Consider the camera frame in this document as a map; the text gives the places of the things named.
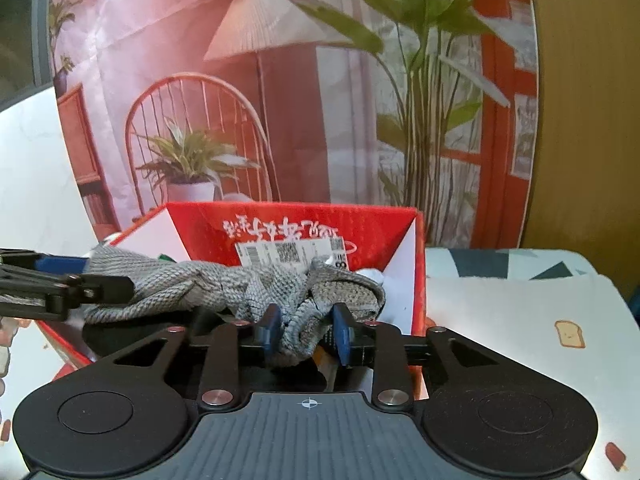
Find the red strawberry cardboard box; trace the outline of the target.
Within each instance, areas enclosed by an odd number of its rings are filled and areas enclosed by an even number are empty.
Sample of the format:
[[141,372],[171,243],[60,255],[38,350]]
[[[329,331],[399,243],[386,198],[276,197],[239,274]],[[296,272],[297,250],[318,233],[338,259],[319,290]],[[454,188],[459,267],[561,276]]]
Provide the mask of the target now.
[[423,217],[412,208],[303,203],[168,203],[112,241],[148,257],[226,266],[282,263],[299,272],[314,256],[369,269],[385,290],[378,314],[405,335],[425,333]]

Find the black sleep eye mask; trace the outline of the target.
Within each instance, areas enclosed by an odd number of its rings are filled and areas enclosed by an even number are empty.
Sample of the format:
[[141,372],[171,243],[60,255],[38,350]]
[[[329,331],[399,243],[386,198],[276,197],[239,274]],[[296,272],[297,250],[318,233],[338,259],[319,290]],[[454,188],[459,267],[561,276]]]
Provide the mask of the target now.
[[[224,323],[230,322],[224,322],[216,314],[180,311],[128,321],[87,324],[82,329],[82,336],[89,348],[103,358],[127,349],[160,330],[180,328],[184,331],[184,343],[168,365],[165,382],[185,398],[194,399],[198,396],[210,334]],[[326,388],[326,378],[313,359],[281,366],[279,358],[276,351],[266,367],[244,370],[244,384],[250,387],[250,392],[317,393]]]

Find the grey knitted cloth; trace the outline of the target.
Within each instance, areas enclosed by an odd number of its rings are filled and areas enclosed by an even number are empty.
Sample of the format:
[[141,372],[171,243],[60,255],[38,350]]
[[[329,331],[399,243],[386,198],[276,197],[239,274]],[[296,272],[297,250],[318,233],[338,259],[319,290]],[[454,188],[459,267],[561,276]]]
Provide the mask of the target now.
[[334,304],[344,304],[357,321],[376,318],[386,295],[382,285],[356,272],[330,266],[317,257],[304,273],[282,264],[224,266],[206,261],[169,262],[114,246],[96,248],[86,270],[126,276],[134,298],[122,307],[91,306],[85,326],[131,321],[145,315],[230,311],[238,320],[259,321],[275,304],[282,312],[277,361],[293,365],[310,358],[328,330]]

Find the living room printed backdrop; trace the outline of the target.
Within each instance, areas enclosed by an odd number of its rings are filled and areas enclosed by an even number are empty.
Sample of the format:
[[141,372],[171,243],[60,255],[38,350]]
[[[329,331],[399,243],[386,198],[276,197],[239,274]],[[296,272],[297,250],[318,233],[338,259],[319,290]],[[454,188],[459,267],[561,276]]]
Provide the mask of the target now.
[[521,241],[532,0],[49,0],[90,226],[182,200],[411,207],[431,246]]

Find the cartoon bear table cloth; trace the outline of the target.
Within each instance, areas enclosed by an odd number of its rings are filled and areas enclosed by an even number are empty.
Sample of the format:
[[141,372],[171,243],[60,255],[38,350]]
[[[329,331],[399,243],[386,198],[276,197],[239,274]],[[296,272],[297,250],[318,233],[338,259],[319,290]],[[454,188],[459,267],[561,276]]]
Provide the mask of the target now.
[[425,255],[426,319],[566,382],[600,429],[589,479],[639,475],[639,327],[614,284],[566,250]]

